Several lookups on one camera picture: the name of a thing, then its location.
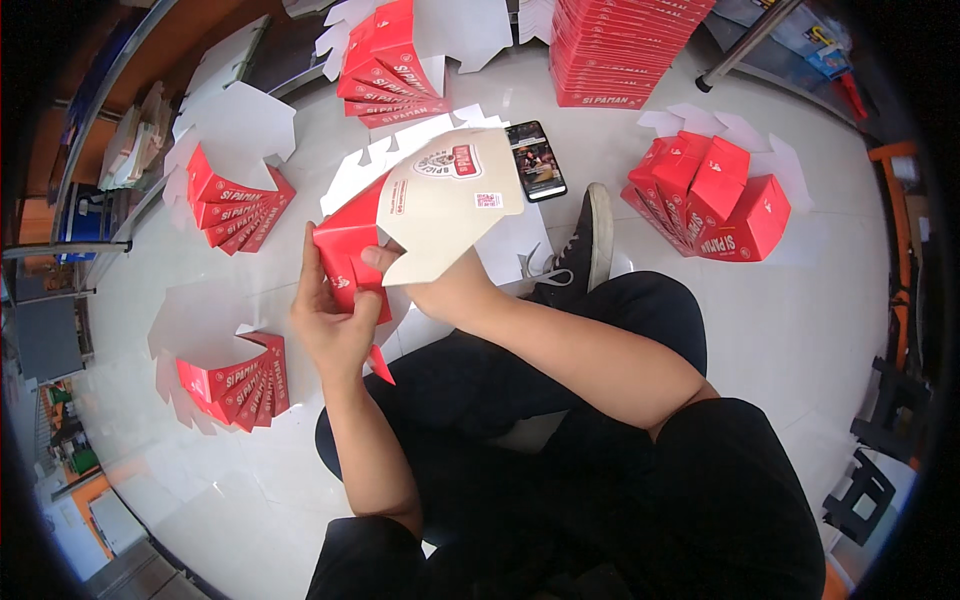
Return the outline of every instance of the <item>spicy chicken logo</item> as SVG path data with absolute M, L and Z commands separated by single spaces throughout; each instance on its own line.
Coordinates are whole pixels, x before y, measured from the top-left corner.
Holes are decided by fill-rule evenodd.
M 483 167 L 477 160 L 473 144 L 462 144 L 431 153 L 415 162 L 413 169 L 427 177 L 452 177 L 456 180 L 467 180 L 483 174 Z

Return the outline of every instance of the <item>smartphone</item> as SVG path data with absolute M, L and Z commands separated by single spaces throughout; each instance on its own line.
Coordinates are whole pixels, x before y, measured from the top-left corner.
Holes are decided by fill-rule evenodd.
M 512 125 L 507 128 L 507 137 L 527 200 L 535 203 L 566 193 L 564 174 L 540 121 Z

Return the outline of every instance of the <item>black sneaker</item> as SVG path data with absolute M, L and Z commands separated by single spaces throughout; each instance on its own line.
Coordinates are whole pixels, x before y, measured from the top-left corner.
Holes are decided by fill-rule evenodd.
M 560 310 L 582 298 L 610 278 L 613 258 L 613 214 L 610 193 L 603 183 L 591 183 L 584 194 L 577 228 L 550 271 L 565 270 L 551 277 L 552 283 L 538 283 L 532 300 Z

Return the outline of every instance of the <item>black stool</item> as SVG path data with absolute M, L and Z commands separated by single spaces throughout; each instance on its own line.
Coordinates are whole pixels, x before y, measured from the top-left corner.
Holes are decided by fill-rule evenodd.
M 842 500 L 832 495 L 827 496 L 824 500 L 824 508 L 827 509 L 824 521 L 862 546 L 880 523 L 890 501 L 894 499 L 896 490 L 886 475 L 864 456 L 859 448 L 853 453 L 853 459 L 860 463 L 860 467 L 857 467 L 851 476 L 853 483 Z M 853 511 L 853 506 L 864 495 L 876 503 L 874 511 L 867 518 Z
M 879 357 L 874 358 L 874 369 L 880 372 L 876 408 L 870 420 L 854 419 L 850 432 L 864 445 L 909 465 L 926 425 L 930 391 Z M 905 426 L 904 408 L 911 413 Z

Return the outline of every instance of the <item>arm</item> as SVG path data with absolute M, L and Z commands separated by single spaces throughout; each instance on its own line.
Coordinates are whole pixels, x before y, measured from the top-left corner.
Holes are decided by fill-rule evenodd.
M 385 271 L 396 252 L 370 247 Z M 493 286 L 470 249 L 433 283 L 408 285 L 425 314 L 516 354 L 605 415 L 650 430 L 700 399 L 717 397 L 679 354 L 629 331 L 511 298 Z
M 320 251 L 313 245 L 314 227 L 307 223 L 290 318 L 320 374 L 347 500 L 357 516 L 389 517 L 419 540 L 417 485 L 393 429 L 360 376 L 373 343 L 380 297 L 357 292 L 353 314 L 337 314 Z

